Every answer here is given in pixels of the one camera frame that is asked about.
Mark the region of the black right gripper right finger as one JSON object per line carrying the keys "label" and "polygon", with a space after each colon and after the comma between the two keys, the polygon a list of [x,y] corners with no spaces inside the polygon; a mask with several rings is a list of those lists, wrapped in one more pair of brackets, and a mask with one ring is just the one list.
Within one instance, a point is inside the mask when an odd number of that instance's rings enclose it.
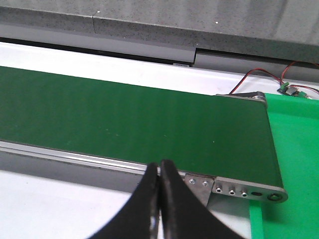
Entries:
{"label": "black right gripper right finger", "polygon": [[165,239],[241,239],[197,199],[173,161],[160,163],[159,206]]}

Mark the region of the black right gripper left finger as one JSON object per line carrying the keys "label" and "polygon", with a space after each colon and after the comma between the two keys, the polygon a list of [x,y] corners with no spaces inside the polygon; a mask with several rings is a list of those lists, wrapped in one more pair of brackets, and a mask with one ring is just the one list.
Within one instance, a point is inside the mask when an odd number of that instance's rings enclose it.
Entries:
{"label": "black right gripper left finger", "polygon": [[125,205],[92,239],[156,239],[159,226],[158,165],[150,163]]}

